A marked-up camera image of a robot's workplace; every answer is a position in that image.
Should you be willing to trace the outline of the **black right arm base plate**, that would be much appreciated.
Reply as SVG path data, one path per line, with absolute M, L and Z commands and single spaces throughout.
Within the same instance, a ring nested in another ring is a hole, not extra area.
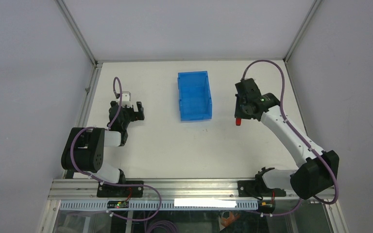
M 272 198 L 272 196 L 285 197 L 287 195 L 284 189 L 267 188 L 261 180 L 237 181 L 237 190 L 239 197 Z

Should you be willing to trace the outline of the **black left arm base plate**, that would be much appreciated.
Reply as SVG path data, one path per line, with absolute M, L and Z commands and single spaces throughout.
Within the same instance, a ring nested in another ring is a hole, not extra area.
M 99 184 L 96 196 L 98 198 L 141 198 L 143 197 L 144 184 L 141 180 L 127 181 L 126 184 L 130 184 L 130 187 L 118 187 L 108 184 Z

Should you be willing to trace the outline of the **orange object under table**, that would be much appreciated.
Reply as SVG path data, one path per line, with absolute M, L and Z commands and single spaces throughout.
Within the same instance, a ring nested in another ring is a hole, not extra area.
M 238 212 L 224 211 L 220 215 L 220 225 L 223 227 L 228 227 L 239 218 L 240 214 Z

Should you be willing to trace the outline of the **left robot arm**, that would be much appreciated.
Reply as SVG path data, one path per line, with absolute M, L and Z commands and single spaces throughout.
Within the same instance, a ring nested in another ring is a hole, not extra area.
M 104 161 L 104 148 L 123 147 L 128 139 L 129 124 L 144 120 L 145 115 L 140 101 L 136 102 L 137 110 L 130 102 L 119 105 L 117 101 L 112 101 L 110 105 L 110 122 L 106 129 L 71 129 L 61 156 L 61 166 L 65 170 L 84 174 L 101 184 L 108 184 L 108 191 L 114 197 L 121 197 L 126 193 L 128 185 L 124 172 Z

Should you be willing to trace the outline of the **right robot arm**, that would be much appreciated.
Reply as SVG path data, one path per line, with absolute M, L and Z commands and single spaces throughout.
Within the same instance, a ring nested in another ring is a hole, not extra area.
M 339 156 L 325 151 L 295 127 L 282 109 L 281 102 L 272 94 L 261 94 L 253 79 L 235 84 L 235 118 L 255 119 L 266 126 L 292 156 L 297 169 L 263 168 L 255 175 L 255 192 L 262 197 L 274 189 L 293 190 L 304 200 L 336 186 Z

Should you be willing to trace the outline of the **aluminium mounting rail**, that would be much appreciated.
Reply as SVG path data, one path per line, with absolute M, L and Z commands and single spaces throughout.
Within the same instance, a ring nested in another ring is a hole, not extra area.
M 143 197 L 132 200 L 163 200 L 176 198 L 210 198 L 210 199 L 252 199 L 239 197 L 237 179 L 143 179 Z M 89 179 L 58 179 L 52 182 L 49 200 L 124 200 L 126 198 L 98 198 L 99 183 Z

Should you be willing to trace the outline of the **blue plastic bin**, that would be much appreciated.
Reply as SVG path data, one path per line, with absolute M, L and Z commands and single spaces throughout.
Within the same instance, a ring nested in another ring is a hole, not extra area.
M 179 72 L 177 83 L 181 121 L 211 120 L 212 97 L 208 72 Z

